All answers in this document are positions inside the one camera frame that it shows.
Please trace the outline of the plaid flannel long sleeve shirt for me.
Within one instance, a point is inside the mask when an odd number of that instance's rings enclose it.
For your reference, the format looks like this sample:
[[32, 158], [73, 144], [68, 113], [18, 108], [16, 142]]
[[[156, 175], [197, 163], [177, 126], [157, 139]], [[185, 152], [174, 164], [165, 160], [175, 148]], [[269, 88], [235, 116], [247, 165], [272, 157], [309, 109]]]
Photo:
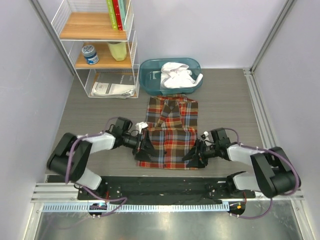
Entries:
[[151, 96], [146, 119], [148, 136], [156, 156], [139, 160], [143, 168], [188, 170], [183, 157], [198, 138], [198, 102], [183, 94]]

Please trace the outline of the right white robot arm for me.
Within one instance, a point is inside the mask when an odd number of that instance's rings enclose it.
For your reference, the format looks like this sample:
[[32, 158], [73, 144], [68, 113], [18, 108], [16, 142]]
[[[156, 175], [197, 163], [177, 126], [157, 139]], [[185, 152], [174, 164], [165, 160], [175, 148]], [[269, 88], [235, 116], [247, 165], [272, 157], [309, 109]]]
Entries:
[[281, 147], [270, 149], [232, 142], [227, 128], [210, 131], [211, 139], [203, 133], [191, 150], [183, 157], [188, 168], [204, 168], [210, 158], [240, 162], [253, 168], [253, 173], [240, 171], [226, 178], [226, 193], [233, 198], [243, 191], [260, 192], [267, 198], [294, 194], [301, 186], [301, 179]]

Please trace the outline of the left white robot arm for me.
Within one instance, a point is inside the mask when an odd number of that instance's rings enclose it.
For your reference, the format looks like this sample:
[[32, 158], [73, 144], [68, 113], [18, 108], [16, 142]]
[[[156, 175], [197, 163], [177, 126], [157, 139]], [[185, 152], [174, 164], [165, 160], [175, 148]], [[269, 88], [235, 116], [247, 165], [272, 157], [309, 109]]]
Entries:
[[48, 170], [63, 176], [66, 183], [73, 182], [89, 189], [89, 194], [97, 200], [106, 195], [107, 184], [101, 176], [87, 168], [91, 154], [124, 146], [132, 149], [137, 161], [150, 161], [158, 155], [149, 138], [147, 123], [139, 123], [137, 129], [131, 130], [131, 120], [125, 117], [111, 119], [115, 123], [107, 123], [104, 130], [96, 134], [65, 133], [46, 164]]

